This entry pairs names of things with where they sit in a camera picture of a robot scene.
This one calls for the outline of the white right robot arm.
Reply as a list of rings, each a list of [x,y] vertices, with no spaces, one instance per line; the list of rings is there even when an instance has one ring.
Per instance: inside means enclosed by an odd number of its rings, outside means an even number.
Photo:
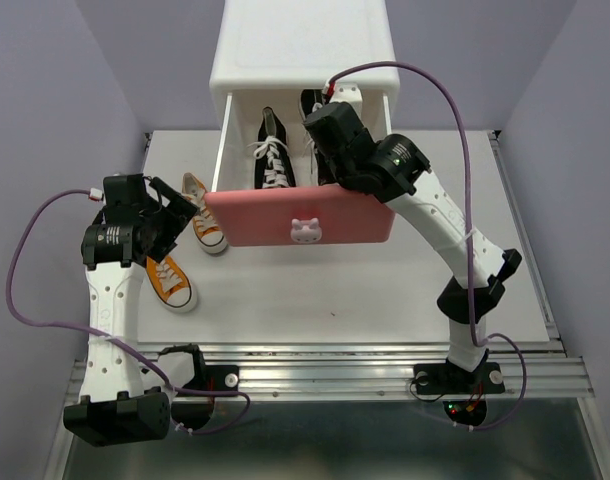
[[[498,247],[471,225],[411,139],[390,134],[374,140],[346,102],[323,106],[303,125],[341,187],[375,197],[406,220],[452,273],[437,299],[449,320],[447,358],[415,367],[416,394],[480,392],[491,372],[486,316],[500,303],[521,254]]]

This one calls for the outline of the black sneaker front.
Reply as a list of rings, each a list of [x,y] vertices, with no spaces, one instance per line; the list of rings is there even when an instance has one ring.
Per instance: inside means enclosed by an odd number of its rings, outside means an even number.
[[[257,141],[251,144],[255,160],[254,188],[275,189],[296,186],[287,145],[287,131],[274,110],[266,106]]]

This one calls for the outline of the dark pink drawer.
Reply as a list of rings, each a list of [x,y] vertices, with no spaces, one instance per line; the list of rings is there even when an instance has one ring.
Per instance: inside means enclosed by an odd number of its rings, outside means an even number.
[[[227,241],[236,247],[301,245],[314,229],[318,244],[380,243],[394,214],[375,198],[318,183],[310,138],[303,128],[297,90],[239,90],[226,96],[215,173],[206,203]],[[293,187],[254,186],[258,133],[264,107],[286,128],[296,177]]]

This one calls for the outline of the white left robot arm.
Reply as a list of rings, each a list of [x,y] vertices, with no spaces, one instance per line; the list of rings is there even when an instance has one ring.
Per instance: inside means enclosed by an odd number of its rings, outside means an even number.
[[[178,395],[236,398],[218,391],[195,344],[164,349],[159,361],[137,350],[138,307],[148,261],[162,261],[197,207],[158,177],[107,177],[105,205],[86,229],[90,315],[87,366],[76,404],[65,408],[67,430],[94,447],[160,440],[174,421]]]

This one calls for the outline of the black sneaker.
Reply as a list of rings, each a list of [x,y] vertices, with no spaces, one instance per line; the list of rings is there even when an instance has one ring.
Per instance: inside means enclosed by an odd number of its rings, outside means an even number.
[[[266,106],[257,141],[251,144],[255,160],[254,188],[275,189],[296,186],[287,145],[287,131],[274,110]]]
[[[325,106],[325,99],[321,90],[304,89],[299,97],[299,112],[306,131],[307,148],[312,158],[312,175],[319,186],[330,185],[336,182],[333,172],[327,163],[325,154],[320,150],[318,140],[313,129],[313,120],[317,120],[316,113]]]

